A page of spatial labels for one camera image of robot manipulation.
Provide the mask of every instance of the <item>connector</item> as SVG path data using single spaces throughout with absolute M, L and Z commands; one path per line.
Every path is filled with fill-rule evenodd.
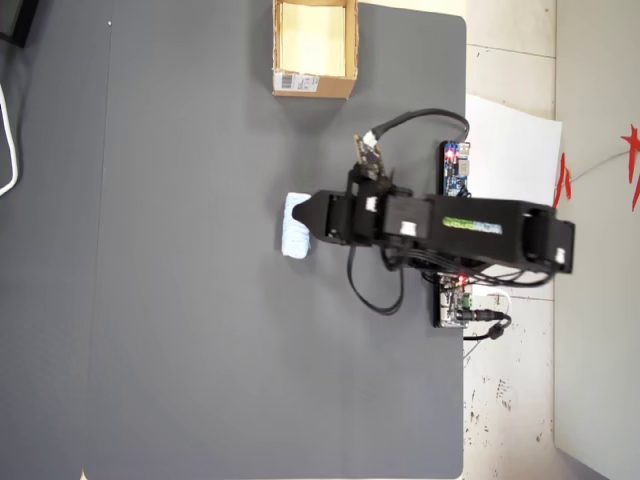
M 493 322 L 507 318 L 504 313 L 495 310 L 458 310 L 458 320 L 462 322 Z

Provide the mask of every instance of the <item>cardboard box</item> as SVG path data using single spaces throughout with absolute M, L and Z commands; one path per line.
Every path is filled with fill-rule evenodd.
M 273 94 L 349 98 L 358 42 L 358 0 L 273 0 Z

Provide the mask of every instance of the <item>circuit board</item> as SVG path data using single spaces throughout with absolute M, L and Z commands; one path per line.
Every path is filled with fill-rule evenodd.
M 448 197 L 470 197 L 469 153 L 471 144 L 445 142 L 441 145 L 440 179 L 438 190 Z M 468 322 L 457 319 L 456 312 L 471 307 L 471 286 L 464 275 L 439 274 L 435 282 L 436 316 L 438 327 L 465 328 Z
M 448 142 L 443 146 L 443 188 L 448 197 L 469 196 L 469 151 L 471 144 Z

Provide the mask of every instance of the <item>black cable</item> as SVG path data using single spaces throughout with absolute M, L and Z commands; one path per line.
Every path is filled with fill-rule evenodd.
M 465 342 L 481 342 L 482 340 L 486 340 L 489 338 L 489 334 L 485 333 L 484 335 L 480 335 L 478 337 L 464 337 Z
M 481 342 L 483 340 L 486 340 L 487 338 L 491 338 L 492 340 L 497 340 L 502 335 L 504 335 L 504 331 L 507 328 L 509 328 L 509 326 L 511 326 L 511 317 L 506 313 L 502 314 L 502 316 L 503 316 L 502 320 L 506 320 L 506 323 L 502 323 L 502 320 L 500 320 L 500 322 L 493 325 L 484 335 L 480 335 L 479 337 L 464 337 L 464 341 L 465 342 Z
M 459 265 L 457 263 L 454 263 L 454 262 L 452 262 L 451 260 L 449 260 L 447 258 L 441 257 L 440 255 L 432 254 L 432 253 L 425 252 L 425 251 L 422 251 L 422 250 L 409 250 L 406 255 L 409 258 L 422 260 L 422 261 L 428 262 L 428 263 L 433 263 L 433 264 L 438 265 L 440 267 L 449 269 L 449 270 L 451 270 L 452 272 L 455 272 L 455 273 L 463 273 L 467 277 L 469 277 L 470 280 L 471 279 L 476 279 L 477 282 L 474 282 L 474 283 L 481 284 L 480 282 L 485 282 L 489 286 L 513 287 L 513 288 L 532 288 L 532 287 L 540 287 L 542 285 L 546 285 L 553 278 L 553 274 L 547 274 L 547 276 L 545 278 L 543 278 L 541 280 L 537 280 L 535 282 L 516 282 L 514 280 L 504 280 L 504 279 L 500 278 L 501 276 L 492 277 L 492 276 L 486 275 L 484 273 L 478 272 L 478 271 L 473 270 L 471 268 L 468 268 L 468 267 L 465 267 L 463 265 Z
M 404 300 L 404 269 L 402 267 L 398 268 L 398 271 L 400 272 L 400 295 L 398 296 L 398 300 L 396 300 L 396 302 L 393 305 L 386 308 L 373 305 L 372 303 L 367 301 L 367 299 L 365 299 L 362 295 L 360 295 L 360 292 L 358 292 L 355 284 L 353 283 L 353 261 L 356 256 L 356 248 L 357 247 L 353 247 L 353 246 L 349 248 L 349 257 L 347 259 L 347 279 L 349 280 L 349 285 L 351 285 L 351 288 L 353 292 L 356 294 L 356 297 L 358 297 L 358 299 L 362 303 L 364 303 L 367 307 L 369 307 L 371 310 L 373 310 L 376 313 L 379 313 L 380 315 L 385 315 L 385 316 L 394 315 L 395 313 L 398 312 L 398 310 L 400 310 L 400 307 L 402 306 L 402 301 Z
M 462 123 L 462 125 L 464 126 L 464 133 L 461 135 L 461 141 L 464 142 L 469 136 L 469 121 L 462 115 L 458 115 L 455 112 L 444 110 L 442 108 L 425 108 L 423 110 L 416 110 L 415 112 L 407 112 L 403 115 L 400 115 L 399 117 L 394 118 L 393 120 L 389 120 L 382 125 L 378 125 L 377 127 L 372 128 L 371 133 L 373 133 L 373 135 L 376 137 L 376 140 L 380 140 L 380 138 L 392 128 L 402 125 L 403 123 L 406 123 L 409 120 L 413 120 L 414 118 L 427 117 L 430 115 L 451 118 Z

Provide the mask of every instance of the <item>wire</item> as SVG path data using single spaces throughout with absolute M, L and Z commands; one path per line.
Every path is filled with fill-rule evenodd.
M 478 342 L 478 343 L 480 343 L 481 341 L 486 340 L 487 338 L 489 338 L 489 334 L 485 333 L 484 335 L 480 335 L 478 337 L 464 337 L 464 341 L 465 342 Z
M 13 136 L 11 135 L 11 126 L 9 125 L 9 115 L 7 113 L 7 102 L 4 98 L 4 91 L 2 85 L 0 85 L 0 107 L 2 107 L 2 122 L 4 124 L 4 133 L 7 136 L 7 143 L 9 144 L 9 155 L 11 156 L 11 180 L 4 187 L 0 188 L 0 197 L 15 187 L 18 183 L 18 158 L 16 155 L 16 146 L 13 143 Z
M 356 248 L 357 247 L 354 247 L 354 246 L 349 248 L 349 257 L 347 259 L 347 279 L 349 280 L 349 285 L 351 285 L 351 289 L 356 294 L 356 297 L 358 297 L 358 299 L 362 303 L 364 303 L 367 307 L 369 307 L 374 312 L 379 313 L 380 315 L 385 315 L 385 316 L 391 316 L 396 314 L 398 310 L 400 310 L 400 307 L 402 306 L 402 302 L 404 300 L 404 269 L 402 267 L 398 268 L 398 271 L 400 272 L 400 295 L 398 296 L 398 299 L 396 300 L 396 302 L 390 307 L 386 307 L 386 308 L 378 307 L 370 303 L 369 301 L 367 301 L 367 299 L 365 299 L 362 295 L 360 295 L 360 292 L 358 292 L 358 289 L 353 283 L 353 262 L 356 257 Z
M 509 293 L 506 290 L 503 290 L 497 287 L 488 287 L 488 286 L 478 285 L 478 284 L 476 284 L 476 286 L 480 287 L 478 291 L 474 289 L 473 293 L 476 295 L 489 296 L 491 295 L 491 293 L 497 293 L 498 295 L 502 295 L 503 297 L 505 297 L 507 299 L 508 304 L 507 304 L 507 311 L 504 313 L 509 313 L 509 311 L 511 310 L 511 295 L 509 295 Z
M 367 135 L 365 135 L 366 143 L 373 147 L 382 138 L 382 136 L 392 128 L 402 125 L 403 123 L 406 123 L 409 120 L 413 120 L 414 118 L 427 117 L 432 115 L 451 118 L 453 120 L 456 120 L 457 122 L 460 122 L 464 126 L 464 132 L 460 136 L 460 141 L 464 142 L 469 136 L 469 130 L 471 127 L 469 126 L 469 121 L 462 115 L 459 115 L 450 110 L 444 110 L 442 108 L 425 108 L 423 110 L 404 113 L 399 117 L 394 118 L 393 120 L 389 120 L 382 125 L 378 125 L 377 127 L 372 128 L 371 131 Z
M 432 263 L 456 273 L 463 273 L 467 275 L 470 279 L 477 280 L 476 283 L 480 284 L 480 282 L 485 282 L 486 284 L 488 284 L 488 286 L 531 288 L 531 287 L 539 287 L 542 285 L 546 285 L 553 278 L 553 274 L 547 274 L 543 279 L 537 280 L 535 282 L 516 282 L 514 280 L 505 280 L 503 278 L 500 278 L 500 276 L 492 277 L 492 276 L 486 275 L 472 268 L 468 268 L 463 265 L 454 263 L 453 261 L 447 258 L 441 257 L 440 255 L 425 252 L 423 250 L 415 250 L 415 249 L 409 250 L 406 253 L 406 255 L 409 258 Z
M 511 317 L 509 315 L 504 315 L 504 320 L 506 321 L 506 323 L 502 323 L 501 320 L 500 322 L 493 325 L 484 335 L 480 335 L 478 337 L 464 337 L 464 341 L 479 343 L 483 340 L 486 340 L 487 338 L 491 338 L 492 340 L 499 339 L 502 335 L 504 335 L 504 331 L 511 326 Z

